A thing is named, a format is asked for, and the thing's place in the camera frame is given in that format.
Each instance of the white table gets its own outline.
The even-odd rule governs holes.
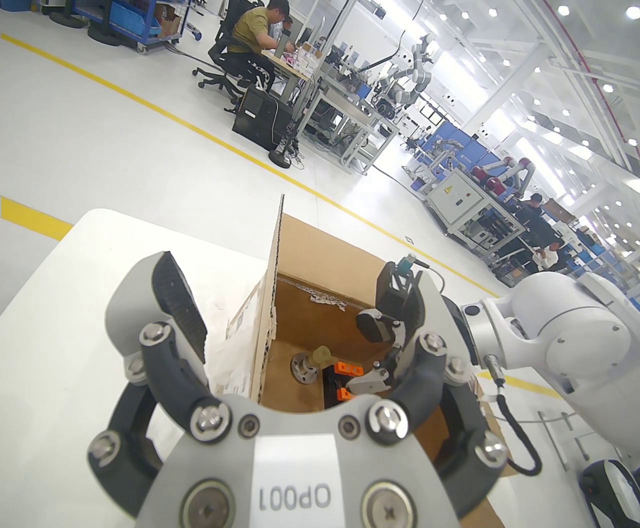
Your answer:
[[[126,385],[106,305],[136,262],[162,250],[183,270],[210,335],[224,332],[220,308],[233,316],[266,270],[262,260],[97,209],[0,316],[2,526],[133,526],[96,482],[86,449]]]

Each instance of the black office chair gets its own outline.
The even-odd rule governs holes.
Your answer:
[[[206,72],[201,68],[196,68],[192,71],[194,76],[200,73],[205,77],[209,77],[200,81],[198,83],[199,87],[204,88],[205,84],[211,84],[212,86],[217,86],[219,90],[224,88],[228,91],[231,96],[231,102],[234,104],[237,102],[238,95],[242,95],[244,90],[257,82],[257,76],[246,61],[238,60],[234,57],[235,53],[223,53],[223,51],[229,45],[241,46],[247,51],[252,51],[244,42],[233,36],[233,30],[242,15],[258,6],[264,6],[264,3],[261,1],[251,3],[249,0],[229,0],[227,16],[220,21],[216,43],[209,50],[211,60],[224,74]],[[234,79],[236,83],[231,82],[230,78]]]

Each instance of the blue cart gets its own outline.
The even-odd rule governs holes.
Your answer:
[[[189,0],[75,0],[74,13],[102,23],[109,14],[109,28],[138,43],[138,51],[160,42],[176,43],[189,13]]]

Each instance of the yellow floor line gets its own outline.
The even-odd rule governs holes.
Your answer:
[[[0,218],[55,240],[62,240],[73,227],[69,222],[36,211],[4,196],[0,196]]]
[[[491,379],[491,374],[487,371],[482,371],[476,374],[478,378],[484,378],[486,380]],[[538,385],[537,383],[531,383],[530,381],[520,380],[518,378],[512,378],[511,376],[505,376],[507,380],[507,385],[511,387],[521,388],[523,390],[528,390],[529,392],[537,392],[538,394],[544,394],[545,396],[551,396],[553,398],[560,398],[560,396],[555,390],[548,387],[543,387],[542,385]]]
[[[489,295],[492,295],[493,297],[498,297],[498,294],[494,293],[493,291],[489,290],[489,288],[486,288],[485,286],[482,286],[480,283],[476,282],[475,280],[473,280],[470,277],[467,277],[466,275],[464,275],[463,273],[460,273],[459,271],[453,269],[452,267],[448,266],[447,264],[444,264],[443,262],[439,261],[438,259],[436,259],[435,257],[432,257],[431,255],[425,253],[424,251],[416,248],[414,245],[410,244],[409,242],[405,241],[404,239],[401,239],[400,237],[397,237],[396,235],[394,235],[393,233],[390,233],[389,231],[387,231],[386,229],[384,229],[383,227],[380,227],[377,224],[374,224],[373,222],[371,222],[370,220],[367,220],[366,218],[364,218],[363,216],[351,211],[350,209],[347,209],[346,207],[344,207],[343,205],[339,204],[338,202],[335,202],[334,200],[332,200],[331,198],[329,198],[328,196],[325,196],[321,193],[319,193],[318,191],[316,191],[315,189],[312,189],[311,187],[308,187],[302,183],[300,183],[299,181],[293,179],[290,176],[287,176],[285,173],[280,172],[279,170],[277,170],[276,168],[272,167],[271,165],[265,163],[264,161],[261,161],[253,156],[251,156],[250,154],[247,154],[246,152],[243,152],[242,150],[240,150],[237,147],[234,147],[233,145],[230,145],[229,143],[227,143],[226,141],[223,141],[215,136],[213,136],[212,134],[209,134],[207,131],[202,130],[201,128],[197,127],[196,125],[193,125],[187,121],[185,121],[184,119],[182,119],[181,117],[178,117],[177,115],[174,115],[170,112],[168,112],[167,110],[160,108],[159,106],[153,104],[152,102],[149,102],[145,99],[142,99],[142,97],[139,97],[138,95],[136,95],[135,93],[131,93],[128,90],[125,90],[124,88],[121,88],[113,83],[110,83],[109,81],[98,77],[94,74],[92,74],[91,72],[88,72],[86,70],[83,70],[82,68],[79,68],[78,66],[75,66],[74,64],[71,64],[70,62],[67,62],[59,57],[56,57],[55,55],[52,55],[51,53],[47,53],[46,51],[43,51],[39,48],[36,48],[34,46],[32,46],[31,44],[27,44],[26,42],[23,42],[21,40],[17,40],[16,38],[13,38],[12,36],[7,35],[6,33],[0,33],[0,38],[2,40],[5,40],[7,42],[10,42],[11,44],[15,44],[16,46],[19,46],[25,50],[31,51],[33,53],[35,53],[36,55],[39,55],[45,59],[48,59],[52,62],[55,62],[56,64],[59,64],[60,66],[63,66],[79,75],[82,75],[83,77],[86,77],[87,79],[91,79],[92,81],[95,81],[96,83],[101,84],[102,86],[105,86],[106,88],[109,88],[110,90],[113,90],[114,92],[118,92],[120,95],[123,95],[124,97],[127,97],[128,99],[131,99],[137,103],[140,103],[143,106],[146,106],[147,108],[153,110],[154,112],[159,113],[160,115],[163,115],[164,117],[170,119],[171,121],[174,121],[175,123],[178,123],[179,125],[182,125],[185,128],[188,128],[189,130],[203,136],[204,138],[207,138],[210,141],[213,141],[214,143],[216,143],[217,145],[220,145],[221,147],[224,147],[227,150],[230,150],[231,152],[234,152],[235,154],[251,161],[252,163],[255,163],[256,165],[262,167],[263,169],[267,170],[268,172],[275,174],[276,176],[282,178],[283,180],[286,180],[287,182],[291,183],[292,185],[295,185],[296,187],[306,191],[307,193],[310,193],[311,195],[314,195],[316,198],[319,198],[320,200],[336,207],[337,209],[339,209],[342,212],[345,212],[346,214],[352,216],[353,218],[355,218],[356,220],[361,221],[362,223],[368,225],[369,227],[372,227],[373,229],[375,229],[376,231],[378,231],[379,233],[382,233],[383,235],[391,238],[392,240],[395,240],[396,242],[398,242],[399,244],[402,244],[403,246],[409,248],[411,251],[420,254],[421,256],[425,257],[426,259],[430,260],[431,262],[433,262],[434,264],[437,264],[438,266],[448,270],[449,272],[453,273],[454,275],[457,275],[458,277],[466,280],[469,284],[472,284],[474,286],[476,286],[477,288],[480,288],[481,290],[487,292]]]

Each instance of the small sticker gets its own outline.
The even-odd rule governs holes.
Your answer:
[[[344,528],[334,436],[258,436],[250,515],[250,528]]]

